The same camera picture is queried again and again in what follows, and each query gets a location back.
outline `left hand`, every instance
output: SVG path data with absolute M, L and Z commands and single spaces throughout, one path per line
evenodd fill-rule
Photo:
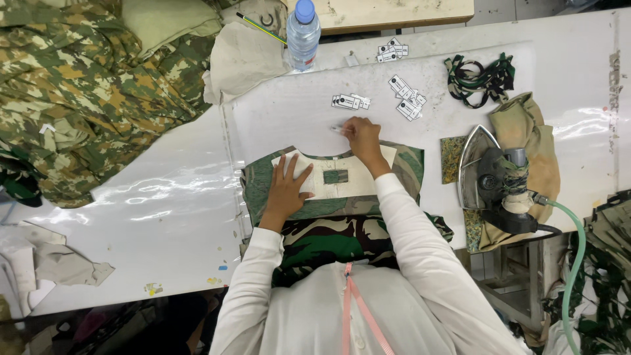
M 314 196 L 311 192 L 300 193 L 300 187 L 307 179 L 307 176 L 311 174 L 314 165 L 310 164 L 298 179 L 294 180 L 293 171 L 296 168 L 298 154 L 292 157 L 287 167 L 287 173 L 283 175 L 285 160 L 286 156 L 282 155 L 278 165 L 274 166 L 272 184 L 269 188 L 268 206 L 259 224 L 259 228 L 269 229 L 277 233 L 280 233 L 287 218 L 300 210 L 306 199 Z

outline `plastic bottle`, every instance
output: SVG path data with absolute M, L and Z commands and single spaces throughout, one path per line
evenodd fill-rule
M 289 63 L 294 69 L 305 71 L 311 68 L 321 32 L 314 3 L 311 0 L 298 0 L 295 10 L 287 19 Z

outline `green hose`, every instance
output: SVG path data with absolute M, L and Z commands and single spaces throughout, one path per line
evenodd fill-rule
M 548 204 L 550 206 L 554 206 L 559 208 L 561 211 L 565 212 L 574 224 L 576 225 L 576 229 L 579 232 L 579 250 L 576 252 L 576 258 L 574 259 L 574 265 L 572 266 L 572 271 L 570 272 L 569 279 L 565 280 L 565 292 L 563 292 L 563 306 L 562 306 L 562 316 L 563 316 L 563 331 L 565 332 L 565 336 L 567 337 L 567 343 L 570 345 L 572 352 L 574 355 L 581 355 L 579 348 L 576 346 L 574 342 L 574 338 L 572 337 L 572 328 L 570 327 L 570 295 L 572 294 L 572 288 L 574 287 L 574 281 L 576 279 L 576 275 L 579 273 L 579 269 L 581 264 L 583 263 L 583 255 L 585 255 L 585 229 L 581 221 L 576 217 L 572 211 L 570 211 L 567 207 L 563 206 L 559 202 L 548 200 Z

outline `bottle cap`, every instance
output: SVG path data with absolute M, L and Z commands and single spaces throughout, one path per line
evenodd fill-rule
M 311 0 L 298 0 L 295 10 L 296 19 L 303 25 L 308 25 L 316 15 L 316 7 Z

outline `green pencil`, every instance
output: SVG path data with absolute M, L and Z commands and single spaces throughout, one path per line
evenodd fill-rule
M 261 25 L 259 25 L 258 23 L 250 20 L 249 18 L 245 17 L 242 13 L 237 13 L 237 16 L 241 17 L 242 19 L 244 19 L 245 21 L 248 21 L 249 23 L 253 24 L 254 26 L 256 26 L 256 28 L 260 29 L 261 31 L 265 32 L 266 34 L 276 38 L 277 40 L 281 41 L 283 44 L 287 44 L 287 42 L 285 42 L 284 39 L 280 38 L 279 36 L 271 33 L 270 31 L 266 30 L 265 28 L 263 28 Z

